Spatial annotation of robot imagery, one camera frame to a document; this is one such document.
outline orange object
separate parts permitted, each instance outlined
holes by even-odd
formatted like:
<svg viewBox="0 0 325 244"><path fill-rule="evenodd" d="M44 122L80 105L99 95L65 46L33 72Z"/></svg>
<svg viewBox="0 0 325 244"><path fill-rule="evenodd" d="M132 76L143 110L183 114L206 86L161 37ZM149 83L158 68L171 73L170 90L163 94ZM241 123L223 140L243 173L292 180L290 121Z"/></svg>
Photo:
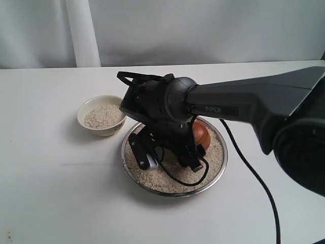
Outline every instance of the orange object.
<svg viewBox="0 0 325 244"><path fill-rule="evenodd" d="M195 120L192 129L196 145L202 144L203 148L207 150L210 146L211 138L205 125Z"/></svg>

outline bowl rim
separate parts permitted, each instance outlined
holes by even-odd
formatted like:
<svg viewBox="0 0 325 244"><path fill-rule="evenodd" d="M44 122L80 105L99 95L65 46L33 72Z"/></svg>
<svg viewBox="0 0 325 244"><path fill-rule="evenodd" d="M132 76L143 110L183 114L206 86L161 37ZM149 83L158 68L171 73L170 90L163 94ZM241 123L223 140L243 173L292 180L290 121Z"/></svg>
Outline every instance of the bowl rim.
<svg viewBox="0 0 325 244"><path fill-rule="evenodd" d="M122 152L122 165L123 165L123 169L126 172L126 174L137 184L139 185L141 188L154 193L156 195L160 195L160 196L164 196L164 197L189 197L189 196L193 196L195 194L198 194L200 192L203 192L207 189L209 189L210 187L212 187L223 175L225 168L227 166L227 162L228 162L228 148L227 145L225 143L225 140L223 138L223 136L221 135L221 133L216 129L215 126L213 126L210 122L208 122L207 120L201 118L201 117L197 117L196 119L198 119L199 121L202 121L203 123L207 124L209 126L209 128L211 130L213 130L216 133L217 139L220 141L220 144L223 148L223 161L222 161L222 166L219 170L219 172L217 173L217 175L205 186L198 188L196 190L190 191L190 192L184 192L184 193L167 193L167 192L160 192L157 190L154 190L152 188L149 188L143 184L138 183L137 179L131 174L130 170L128 169L127 165L126 165L126 160L125 160L125 146L128 140L128 136L137 128L139 127L142 123L136 123L125 135L125 138L123 139L122 142L122 148L121 148L121 152Z"/></svg>
<svg viewBox="0 0 325 244"><path fill-rule="evenodd" d="M126 115L124 114L123 119L120 120L117 124L112 125L112 126L109 126L109 127L100 128L100 129L96 129L96 128L88 127L88 126L86 126L86 125L83 123L83 121L80 121L80 120L79 120L79 114L80 114L80 112L81 112L81 109L82 109L86 104L88 104L88 103L90 103L90 102L92 102L92 101L94 101L94 100L96 100L96 99L103 98L103 97L108 97L108 98L117 98L117 99L120 99L121 102L122 102L122 100L123 100L123 98L118 97L118 96L115 96L115 95L100 95L100 96L97 96L97 97L94 97L94 98L91 98L91 99L87 100L86 102L84 102L84 103L79 107L78 112L77 112L77 121L78 121L78 123L79 123L82 127L86 128L86 129L88 129L88 130L92 130L92 131L103 131L103 130L107 130L107 129L112 129L112 128L114 128L115 126L121 124L122 122L124 122L124 121L126 120Z"/></svg>

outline white backdrop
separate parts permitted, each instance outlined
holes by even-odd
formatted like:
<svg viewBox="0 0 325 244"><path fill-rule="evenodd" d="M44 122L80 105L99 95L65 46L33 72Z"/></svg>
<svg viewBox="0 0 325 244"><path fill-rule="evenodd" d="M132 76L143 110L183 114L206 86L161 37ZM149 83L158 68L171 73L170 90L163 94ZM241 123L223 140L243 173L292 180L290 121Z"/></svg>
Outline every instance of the white backdrop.
<svg viewBox="0 0 325 244"><path fill-rule="evenodd" d="M0 67L320 59L324 9L324 0L0 0Z"/></svg>

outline uncooked rice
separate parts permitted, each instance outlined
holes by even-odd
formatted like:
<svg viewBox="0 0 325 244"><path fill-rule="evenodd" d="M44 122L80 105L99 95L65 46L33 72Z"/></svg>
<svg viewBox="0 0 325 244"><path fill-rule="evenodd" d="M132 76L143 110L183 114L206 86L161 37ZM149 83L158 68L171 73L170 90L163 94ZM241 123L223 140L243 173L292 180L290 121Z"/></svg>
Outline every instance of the uncooked rice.
<svg viewBox="0 0 325 244"><path fill-rule="evenodd" d="M209 163L209 171L206 178L199 185L194 187L183 186L180 183L172 180L161 167L154 170L141 170L128 142L126 142L125 145L124 167L129 169L130 173L135 177L138 184L159 192L186 193L202 188L209 184L217 176L221 170L224 157L223 148L218 140L217 134L210 129L207 124L206 126L211 136L211 144L204 157ZM135 133L138 133L142 128L143 125L139 126L135 130ZM184 168L180 166L176 156L169 150L166 150L165 158L162 163L177 179L190 184L199 181L205 171L205 164L203 163L204 168L196 173L194 173L189 167Z"/></svg>
<svg viewBox="0 0 325 244"><path fill-rule="evenodd" d="M85 124L94 129L102 129L118 124L124 117L116 104L105 104L93 109L85 116Z"/></svg>

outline robotic arm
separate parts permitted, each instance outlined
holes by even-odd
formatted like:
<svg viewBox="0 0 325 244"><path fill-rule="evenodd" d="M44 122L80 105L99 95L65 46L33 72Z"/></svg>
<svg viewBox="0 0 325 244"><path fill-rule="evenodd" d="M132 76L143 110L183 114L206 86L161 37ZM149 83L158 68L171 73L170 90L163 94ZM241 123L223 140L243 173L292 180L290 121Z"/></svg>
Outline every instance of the robotic arm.
<svg viewBox="0 0 325 244"><path fill-rule="evenodd" d="M195 146L192 124L203 115L250 123L263 153L273 150L291 178L325 196L324 72L325 67L310 67L207 85L173 74L119 72L117 77L129 85L121 110L146 126L129 138L137 145L132 150L139 167L155 168L151 155L163 146L182 166L200 170L205 152Z"/></svg>

